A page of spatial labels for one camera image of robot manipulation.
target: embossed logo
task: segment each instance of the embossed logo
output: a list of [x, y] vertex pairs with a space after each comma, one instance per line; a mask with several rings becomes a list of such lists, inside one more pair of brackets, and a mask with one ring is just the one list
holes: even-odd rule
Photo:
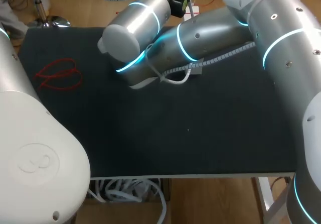
[[12, 176], [25, 185], [42, 185], [50, 181], [59, 170], [57, 153], [44, 144], [22, 146], [11, 164]]

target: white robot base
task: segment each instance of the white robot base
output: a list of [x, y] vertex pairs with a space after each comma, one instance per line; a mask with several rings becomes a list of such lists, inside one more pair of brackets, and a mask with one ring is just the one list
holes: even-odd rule
[[85, 150], [25, 93], [0, 93], [0, 117], [0, 223], [68, 221], [89, 186]]

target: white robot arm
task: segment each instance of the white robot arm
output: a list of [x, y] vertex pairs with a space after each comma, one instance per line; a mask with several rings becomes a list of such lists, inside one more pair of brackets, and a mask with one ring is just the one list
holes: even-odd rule
[[41, 104], [1, 24], [0, 45], [0, 223], [63, 224], [87, 194], [87, 154]]

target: red string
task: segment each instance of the red string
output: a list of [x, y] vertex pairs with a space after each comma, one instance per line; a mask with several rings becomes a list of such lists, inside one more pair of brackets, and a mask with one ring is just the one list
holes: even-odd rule
[[[53, 75], [44, 75], [43, 73], [45, 71], [47, 71], [50, 67], [60, 63], [60, 62], [72, 62], [73, 63], [73, 68], [71, 69], [68, 69], [68, 70], [62, 70], [62, 71], [59, 71], [57, 72], [56, 74], [53, 74]], [[52, 85], [49, 85], [48, 82], [52, 79], [58, 79], [58, 78], [65, 78], [65, 77], [69, 77], [69, 76], [72, 76], [73, 74], [79, 74], [80, 75], [80, 80], [73, 86], [69, 86], [69, 87], [55, 87], [55, 86], [52, 86]], [[41, 71], [39, 71], [34, 79], [36, 79], [37, 77], [39, 78], [44, 78], [45, 80], [41, 83], [41, 85], [38, 87], [38, 90], [40, 90], [42, 87], [47, 87], [47, 88], [51, 88], [51, 89], [54, 89], [54, 90], [60, 90], [60, 91], [68, 91], [68, 90], [73, 90], [77, 87], [79, 87], [81, 84], [82, 84], [82, 81], [83, 81], [83, 75], [82, 73], [77, 70], [76, 68], [76, 61], [72, 58], [63, 58], [63, 59], [59, 59], [59, 60], [56, 60], [50, 64], [48, 64], [47, 66], [45, 66]]]

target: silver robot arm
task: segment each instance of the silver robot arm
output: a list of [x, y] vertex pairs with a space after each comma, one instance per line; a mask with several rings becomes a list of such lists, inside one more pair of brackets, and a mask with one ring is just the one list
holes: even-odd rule
[[227, 8], [200, 14], [150, 45], [171, 7], [168, 0], [138, 0], [105, 29], [98, 47], [114, 58], [115, 70], [137, 89], [158, 78], [155, 69], [163, 73], [254, 40], [295, 135], [297, 172], [287, 195], [289, 217], [293, 224], [321, 223], [319, 22], [300, 0], [224, 2]]

